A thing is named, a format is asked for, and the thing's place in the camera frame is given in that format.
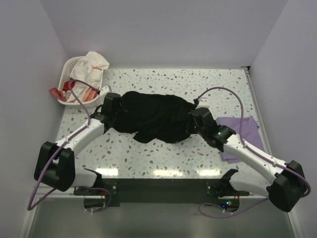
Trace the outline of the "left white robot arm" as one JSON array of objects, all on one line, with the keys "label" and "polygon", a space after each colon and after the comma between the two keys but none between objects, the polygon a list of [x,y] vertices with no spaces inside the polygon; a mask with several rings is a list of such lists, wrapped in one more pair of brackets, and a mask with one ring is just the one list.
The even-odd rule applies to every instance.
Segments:
[{"label": "left white robot arm", "polygon": [[91,194],[98,194],[103,188],[101,174],[94,170],[75,168],[75,158],[91,142],[114,127],[117,113],[122,110],[121,96],[108,93],[101,111],[89,115],[88,121],[57,142],[45,142],[39,152],[34,179],[59,191],[71,187],[85,187]]}]

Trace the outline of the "black t shirt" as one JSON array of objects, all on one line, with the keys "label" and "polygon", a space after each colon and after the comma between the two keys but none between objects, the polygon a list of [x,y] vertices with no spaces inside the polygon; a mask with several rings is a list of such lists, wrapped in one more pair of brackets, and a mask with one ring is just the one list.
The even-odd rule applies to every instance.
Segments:
[{"label": "black t shirt", "polygon": [[135,133],[133,139],[149,143],[158,139],[175,144],[189,138],[189,113],[196,105],[175,95],[143,94],[135,91],[121,96],[113,128],[121,133]]}]

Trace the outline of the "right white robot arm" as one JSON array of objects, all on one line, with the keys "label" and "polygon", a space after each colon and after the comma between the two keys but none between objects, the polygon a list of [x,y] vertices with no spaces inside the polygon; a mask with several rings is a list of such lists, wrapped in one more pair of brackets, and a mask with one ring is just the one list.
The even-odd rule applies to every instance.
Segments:
[{"label": "right white robot arm", "polygon": [[233,129],[218,125],[209,109],[191,111],[188,130],[200,135],[212,148],[238,158],[264,178],[262,181],[241,179],[237,177],[236,170],[230,170],[221,178],[223,193],[231,195],[235,191],[247,191],[257,194],[268,198],[284,212],[290,212],[301,198],[310,193],[310,186],[298,162],[288,163],[258,149]]}]

